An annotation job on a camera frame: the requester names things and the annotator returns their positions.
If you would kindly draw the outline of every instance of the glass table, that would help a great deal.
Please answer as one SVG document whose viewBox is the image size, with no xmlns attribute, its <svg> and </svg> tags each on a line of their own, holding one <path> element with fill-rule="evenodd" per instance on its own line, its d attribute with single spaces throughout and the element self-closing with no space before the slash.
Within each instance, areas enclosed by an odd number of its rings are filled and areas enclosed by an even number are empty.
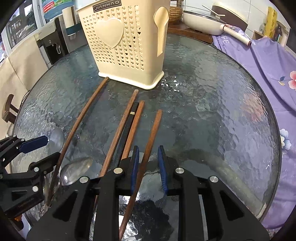
<svg viewBox="0 0 296 241">
<path fill-rule="evenodd" d="M 159 145 L 194 175 L 215 173 L 262 218 L 276 191 L 281 142 L 261 88 L 224 53 L 178 35 L 168 34 L 163 71 L 159 84 L 149 91 L 141 89 L 137 98 L 145 101 L 133 142 L 140 152 L 144 152 L 158 109 L 163 110 L 163 117 L 124 238 L 177 240 L 178 198 L 163 193 Z M 101 81 L 88 46 L 67 55 L 33 87 L 20 109 L 14 134 L 25 139 L 50 137 L 59 127 L 66 139 Z M 113 80 L 107 83 L 78 128 L 62 167 L 77 158 L 91 157 L 94 163 L 86 175 L 98 177 L 134 89 Z M 12 172 L 27 171 L 31 162 L 46 157 L 48 151 L 46 146 L 19 155 L 12 162 Z M 120 215 L 127 203 L 128 197 L 121 196 Z M 31 222 L 39 208 L 28 211 Z"/>
</svg>

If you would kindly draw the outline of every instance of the black label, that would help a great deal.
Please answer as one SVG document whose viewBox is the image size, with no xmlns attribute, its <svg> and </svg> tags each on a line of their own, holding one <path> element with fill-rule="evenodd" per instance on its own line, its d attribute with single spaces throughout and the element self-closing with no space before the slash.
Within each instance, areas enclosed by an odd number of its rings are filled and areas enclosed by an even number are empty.
<svg viewBox="0 0 296 241">
<path fill-rule="evenodd" d="M 121 0 L 108 0 L 94 5 L 94 12 L 98 12 L 107 8 L 121 6 Z"/>
</svg>

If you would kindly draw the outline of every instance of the cream plastic basket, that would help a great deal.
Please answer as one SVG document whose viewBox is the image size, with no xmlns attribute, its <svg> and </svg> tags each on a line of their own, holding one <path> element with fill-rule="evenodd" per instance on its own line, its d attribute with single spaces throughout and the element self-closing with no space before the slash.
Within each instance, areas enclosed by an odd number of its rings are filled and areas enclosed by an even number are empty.
<svg viewBox="0 0 296 241">
<path fill-rule="evenodd" d="M 152 89 L 164 73 L 170 0 L 103 0 L 78 9 L 99 76 Z"/>
</svg>

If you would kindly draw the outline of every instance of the purple tablecloth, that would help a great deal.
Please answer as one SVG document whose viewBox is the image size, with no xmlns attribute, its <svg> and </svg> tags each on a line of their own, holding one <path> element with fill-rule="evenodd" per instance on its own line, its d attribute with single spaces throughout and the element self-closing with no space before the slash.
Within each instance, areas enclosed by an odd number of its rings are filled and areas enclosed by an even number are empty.
<svg viewBox="0 0 296 241">
<path fill-rule="evenodd" d="M 213 43 L 254 77 L 274 110 L 281 135 L 282 165 L 275 198 L 263 225 L 278 229 L 296 204 L 296 130 L 292 125 L 296 122 L 296 58 L 267 37 L 252 40 L 250 47 L 228 34 L 213 36 Z"/>
</svg>

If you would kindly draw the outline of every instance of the wooden chair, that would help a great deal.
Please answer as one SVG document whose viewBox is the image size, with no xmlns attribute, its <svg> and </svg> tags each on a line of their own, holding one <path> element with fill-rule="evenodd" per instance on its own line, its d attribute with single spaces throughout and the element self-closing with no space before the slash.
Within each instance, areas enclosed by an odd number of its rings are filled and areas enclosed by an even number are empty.
<svg viewBox="0 0 296 241">
<path fill-rule="evenodd" d="M 15 111 L 16 113 L 19 112 L 19 109 L 17 109 L 13 104 L 11 104 L 12 99 L 13 99 L 14 95 L 10 94 L 5 102 L 5 105 L 3 106 L 2 109 L 2 119 L 5 122 L 11 122 L 11 123 L 15 123 L 15 119 L 16 116 L 10 112 L 10 109 L 12 109 L 13 111 Z"/>
</svg>

